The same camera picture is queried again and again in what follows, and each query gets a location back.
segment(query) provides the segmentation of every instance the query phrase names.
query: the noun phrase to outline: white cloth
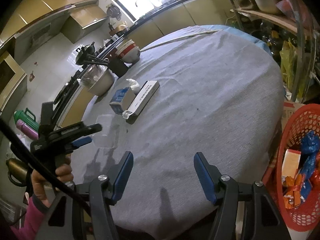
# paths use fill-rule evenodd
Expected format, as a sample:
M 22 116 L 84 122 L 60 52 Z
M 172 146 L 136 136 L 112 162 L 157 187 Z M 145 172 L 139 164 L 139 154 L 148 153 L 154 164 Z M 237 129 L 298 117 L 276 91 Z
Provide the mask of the white cloth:
M 199 27 L 188 27 L 151 45 L 195 32 Z M 160 87 L 133 124 L 115 115 L 116 149 L 91 143 L 71 162 L 78 184 L 105 174 L 126 150 L 133 153 L 123 197 L 111 207 L 117 225 L 172 239 L 212 212 L 193 167 L 197 151 L 237 181 L 261 179 L 284 97 L 279 66 L 267 52 L 225 31 L 147 50 L 95 103 L 87 125 L 114 114 L 109 101 L 127 78 L 158 80 Z

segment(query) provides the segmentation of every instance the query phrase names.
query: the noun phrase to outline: pink sleeve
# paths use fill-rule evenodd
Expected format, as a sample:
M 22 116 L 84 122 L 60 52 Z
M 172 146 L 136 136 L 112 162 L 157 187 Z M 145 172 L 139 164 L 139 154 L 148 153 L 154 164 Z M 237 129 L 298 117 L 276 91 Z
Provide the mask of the pink sleeve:
M 26 218 L 24 222 L 23 228 L 17 229 L 11 227 L 12 231 L 18 238 L 18 240 L 34 240 L 36 237 L 36 233 L 41 225 L 41 222 L 45 216 L 39 209 L 36 208 L 35 204 L 33 203 L 33 196 L 29 199 L 29 206 L 26 213 Z

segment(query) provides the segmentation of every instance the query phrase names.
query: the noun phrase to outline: black cable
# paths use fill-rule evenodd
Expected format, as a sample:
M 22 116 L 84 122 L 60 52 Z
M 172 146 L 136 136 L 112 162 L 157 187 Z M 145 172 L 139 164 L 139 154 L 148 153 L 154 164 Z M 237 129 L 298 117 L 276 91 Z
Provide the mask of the black cable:
M 64 183 L 59 181 L 46 167 L 44 167 L 36 157 L 34 157 L 27 147 L 20 141 L 17 135 L 11 130 L 11 128 L 0 118 L 0 131 L 7 137 L 7 139 L 14 144 L 16 149 L 25 157 L 28 163 L 38 171 L 48 182 L 52 184 L 53 188 L 58 188 L 69 197 L 77 201 L 80 206 L 87 212 L 90 216 L 91 211 L 89 205 L 84 201 L 84 199 L 71 188 L 66 186 Z
M 22 212 L 22 214 L 20 215 L 20 217 L 18 217 L 17 219 L 15 219 L 12 222 L 8 222 L 9 226 L 13 226 L 15 223 L 17 223 L 21 218 L 23 218 L 23 216 L 27 213 L 27 211 L 25 210 L 24 212 Z

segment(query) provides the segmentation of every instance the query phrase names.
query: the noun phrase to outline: brass kettle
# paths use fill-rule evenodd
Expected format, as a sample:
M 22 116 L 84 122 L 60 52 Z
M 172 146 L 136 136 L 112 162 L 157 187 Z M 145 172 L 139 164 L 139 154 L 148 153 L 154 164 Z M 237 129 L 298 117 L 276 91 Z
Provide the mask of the brass kettle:
M 18 187 L 26 187 L 30 181 L 32 169 L 24 162 L 10 158 L 6 161 L 8 167 L 8 178 L 10 182 Z

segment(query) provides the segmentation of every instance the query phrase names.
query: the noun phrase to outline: red plastic basket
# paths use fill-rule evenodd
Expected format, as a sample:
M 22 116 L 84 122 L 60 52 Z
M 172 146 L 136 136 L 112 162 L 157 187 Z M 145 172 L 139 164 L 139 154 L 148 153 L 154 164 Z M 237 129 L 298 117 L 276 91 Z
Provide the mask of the red plastic basket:
M 320 191 L 312 190 L 307 200 L 297 209 L 287 210 L 283 201 L 281 169 L 286 149 L 297 148 L 301 138 L 310 130 L 314 130 L 317 135 L 320 134 L 320 105 L 302 106 L 290 117 L 282 134 L 276 169 L 266 185 L 286 225 L 300 232 L 313 229 L 320 220 Z

